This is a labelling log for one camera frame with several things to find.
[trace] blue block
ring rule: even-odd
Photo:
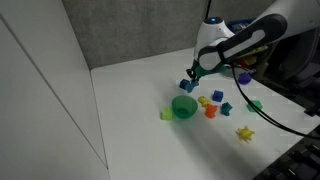
[[[182,81],[181,81],[180,84],[179,84],[179,87],[180,87],[181,89],[185,89],[188,84],[190,84],[190,82],[189,82],[188,80],[182,79]]]
[[[239,84],[242,84],[242,85],[249,84],[251,82],[251,75],[248,73],[240,74],[238,78],[238,82]]]
[[[190,81],[186,80],[186,79],[182,79],[182,81],[180,82],[179,84],[179,87],[181,89],[184,89],[186,90],[188,93],[191,93],[193,88],[194,88],[194,85],[190,83]]]
[[[199,81],[194,81],[190,83],[192,87],[199,86]]]
[[[222,91],[214,91],[212,95],[212,100],[216,102],[221,102],[223,99],[223,92]]]
[[[229,116],[230,115],[230,110],[232,109],[232,106],[226,102],[226,103],[223,103],[222,106],[221,106],[221,114],[225,115],[225,116]]]

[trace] small green cube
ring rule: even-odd
[[[261,104],[261,102],[260,101],[251,101],[254,105],[256,105],[259,109],[262,109],[263,108],[263,106],[262,106],[262,104]],[[251,106],[250,106],[250,104],[248,104],[247,105],[247,108],[248,108],[248,110],[250,111],[250,112],[256,112]]]
[[[164,108],[161,113],[162,120],[173,120],[173,113],[171,108]]]

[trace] white tabletop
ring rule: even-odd
[[[181,90],[192,53],[187,49],[92,71],[111,180],[252,179],[301,139],[249,112],[234,81],[220,74],[202,78],[191,94]],[[256,81],[242,88],[286,126],[309,133],[320,124],[319,117],[309,117]],[[160,119],[174,97],[210,98],[214,90],[223,91],[223,102],[233,106],[229,117],[217,112],[207,119],[199,105],[191,119]],[[235,133],[245,125],[256,132],[248,143]]]

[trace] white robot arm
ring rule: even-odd
[[[221,18],[208,18],[201,24],[194,63],[187,73],[193,80],[199,80],[203,72],[215,73],[223,64],[258,47],[318,26],[320,0],[278,0],[236,35]]]

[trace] green cup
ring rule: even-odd
[[[189,96],[177,96],[171,105],[174,114],[181,119],[190,118],[198,109],[197,101]]]

